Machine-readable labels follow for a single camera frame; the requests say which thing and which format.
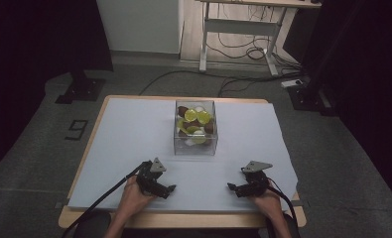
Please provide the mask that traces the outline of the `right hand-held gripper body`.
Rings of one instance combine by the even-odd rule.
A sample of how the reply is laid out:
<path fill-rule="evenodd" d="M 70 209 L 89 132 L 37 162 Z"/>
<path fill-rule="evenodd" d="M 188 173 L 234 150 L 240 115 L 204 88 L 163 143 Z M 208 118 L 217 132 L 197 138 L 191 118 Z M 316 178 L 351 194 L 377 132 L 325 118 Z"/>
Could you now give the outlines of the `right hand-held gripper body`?
<path fill-rule="evenodd" d="M 256 191 L 257 195 L 262 195 L 270 184 L 264 171 L 272 168 L 271 164 L 251 161 L 241 169 L 245 179 L 249 184 L 247 191 Z"/>

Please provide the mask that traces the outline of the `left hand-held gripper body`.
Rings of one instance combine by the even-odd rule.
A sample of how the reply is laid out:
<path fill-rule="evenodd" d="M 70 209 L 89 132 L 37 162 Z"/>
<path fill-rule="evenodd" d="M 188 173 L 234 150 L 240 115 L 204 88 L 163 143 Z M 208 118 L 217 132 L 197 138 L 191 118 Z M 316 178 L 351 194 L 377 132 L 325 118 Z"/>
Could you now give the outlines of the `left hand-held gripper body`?
<path fill-rule="evenodd" d="M 154 161 L 144 162 L 137 175 L 137 183 L 142 193 L 148 194 L 148 190 L 157 190 L 157 179 L 166 170 L 158 158 L 155 158 Z"/>

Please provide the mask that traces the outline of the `clear plastic box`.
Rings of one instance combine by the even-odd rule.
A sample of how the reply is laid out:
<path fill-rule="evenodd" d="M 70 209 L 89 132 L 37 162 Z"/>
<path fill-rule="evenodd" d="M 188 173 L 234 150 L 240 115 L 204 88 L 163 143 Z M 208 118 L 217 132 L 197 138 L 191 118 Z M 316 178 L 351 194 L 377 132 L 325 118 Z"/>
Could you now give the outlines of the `clear plastic box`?
<path fill-rule="evenodd" d="M 216 114 L 215 114 L 215 102 L 213 100 L 177 100 L 175 109 L 175 122 L 177 117 L 177 108 L 179 106 L 187 107 L 204 107 L 208 112 L 210 112 L 214 119 L 216 125 L 216 139 L 212 142 L 210 146 L 186 146 L 184 142 L 180 139 L 175 138 L 176 126 L 174 131 L 174 151 L 176 155 L 182 156 L 214 156 L 218 141 L 217 124 L 216 124 Z"/>

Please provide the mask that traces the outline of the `person's right hand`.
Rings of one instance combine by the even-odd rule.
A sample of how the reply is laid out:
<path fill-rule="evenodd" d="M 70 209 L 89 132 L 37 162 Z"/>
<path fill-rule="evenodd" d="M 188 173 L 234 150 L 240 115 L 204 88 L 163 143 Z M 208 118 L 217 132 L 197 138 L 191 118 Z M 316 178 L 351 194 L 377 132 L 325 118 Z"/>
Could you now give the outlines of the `person's right hand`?
<path fill-rule="evenodd" d="M 248 199 L 271 221 L 276 222 L 283 219 L 280 197 L 274 191 L 266 190 L 262 195 L 249 196 Z"/>

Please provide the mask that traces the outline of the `person's left hand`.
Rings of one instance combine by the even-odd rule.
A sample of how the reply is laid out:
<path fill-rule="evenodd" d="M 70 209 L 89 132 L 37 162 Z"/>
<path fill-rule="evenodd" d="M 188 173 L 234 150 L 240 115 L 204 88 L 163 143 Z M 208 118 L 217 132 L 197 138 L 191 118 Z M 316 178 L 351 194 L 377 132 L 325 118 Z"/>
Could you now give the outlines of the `person's left hand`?
<path fill-rule="evenodd" d="M 140 212 L 154 199 L 156 199 L 156 196 L 146 195 L 141 191 L 137 177 L 133 176 L 127 180 L 124 186 L 116 216 L 122 220 L 127 220 Z"/>

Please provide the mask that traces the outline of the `person's dark trousers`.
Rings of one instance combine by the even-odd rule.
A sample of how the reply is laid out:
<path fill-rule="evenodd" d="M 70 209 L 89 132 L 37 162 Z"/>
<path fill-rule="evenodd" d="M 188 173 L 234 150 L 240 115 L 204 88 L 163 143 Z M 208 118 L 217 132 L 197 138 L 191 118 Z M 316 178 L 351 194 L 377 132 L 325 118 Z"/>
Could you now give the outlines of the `person's dark trousers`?
<path fill-rule="evenodd" d="M 285 238 L 301 238 L 297 223 L 285 213 L 281 221 L 290 236 Z M 265 216 L 266 234 L 268 238 L 283 238 L 279 235 L 276 223 Z M 72 238 L 103 238 L 111 223 L 108 212 L 92 212 L 81 221 Z M 119 238 L 260 238 L 256 229 L 122 229 Z"/>

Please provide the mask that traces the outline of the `black stand base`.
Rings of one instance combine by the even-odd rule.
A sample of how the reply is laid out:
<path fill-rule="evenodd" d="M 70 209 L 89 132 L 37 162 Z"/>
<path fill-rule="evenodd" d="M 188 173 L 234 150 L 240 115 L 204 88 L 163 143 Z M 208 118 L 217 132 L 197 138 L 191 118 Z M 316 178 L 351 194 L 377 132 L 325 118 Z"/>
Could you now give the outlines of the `black stand base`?
<path fill-rule="evenodd" d="M 335 101 L 330 92 L 321 88 L 316 92 L 310 92 L 303 86 L 288 87 L 293 108 L 298 111 L 319 112 L 323 116 L 335 117 Z"/>
<path fill-rule="evenodd" d="M 102 78 L 88 78 L 83 70 L 70 73 L 72 83 L 64 95 L 60 95 L 56 104 L 72 104 L 74 101 L 96 101 L 104 83 Z"/>

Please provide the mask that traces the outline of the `white power strip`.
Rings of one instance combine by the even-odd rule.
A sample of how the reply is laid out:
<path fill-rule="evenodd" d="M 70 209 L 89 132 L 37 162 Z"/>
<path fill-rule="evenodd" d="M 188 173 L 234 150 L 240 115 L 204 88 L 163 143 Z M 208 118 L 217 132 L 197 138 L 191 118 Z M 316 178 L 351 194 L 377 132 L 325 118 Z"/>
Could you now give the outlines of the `white power strip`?
<path fill-rule="evenodd" d="M 300 86 L 303 84 L 304 83 L 300 79 L 287 80 L 287 81 L 281 82 L 281 86 L 283 88 L 292 87 L 292 86 Z"/>

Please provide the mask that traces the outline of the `white partition panel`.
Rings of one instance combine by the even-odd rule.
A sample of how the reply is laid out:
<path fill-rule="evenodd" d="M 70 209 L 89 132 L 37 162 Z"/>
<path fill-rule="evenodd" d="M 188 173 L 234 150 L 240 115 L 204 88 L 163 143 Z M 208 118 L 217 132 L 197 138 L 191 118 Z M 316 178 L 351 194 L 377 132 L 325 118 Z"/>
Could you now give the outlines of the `white partition panel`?
<path fill-rule="evenodd" d="M 108 46 L 116 52 L 178 54 L 184 0 L 96 0 Z"/>

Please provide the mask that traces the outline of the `white-framed desk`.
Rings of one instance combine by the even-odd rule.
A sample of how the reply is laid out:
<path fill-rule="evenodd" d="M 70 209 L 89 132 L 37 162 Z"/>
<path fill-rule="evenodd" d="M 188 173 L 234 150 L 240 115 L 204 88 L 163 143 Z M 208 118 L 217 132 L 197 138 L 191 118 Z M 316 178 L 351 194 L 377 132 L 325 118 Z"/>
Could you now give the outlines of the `white-framed desk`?
<path fill-rule="evenodd" d="M 224 33 L 236 35 L 266 36 L 271 38 L 271 43 L 263 51 L 272 76 L 278 76 L 279 72 L 272 60 L 272 52 L 276 46 L 283 20 L 289 8 L 293 9 L 320 9 L 320 0 L 197 0 L 205 4 L 202 18 L 202 41 L 199 55 L 199 71 L 206 72 L 207 66 L 207 36 L 209 33 Z M 225 20 L 210 18 L 209 8 L 211 4 L 232 4 L 246 6 L 278 7 L 281 14 L 276 22 L 251 22 L 248 20 Z"/>

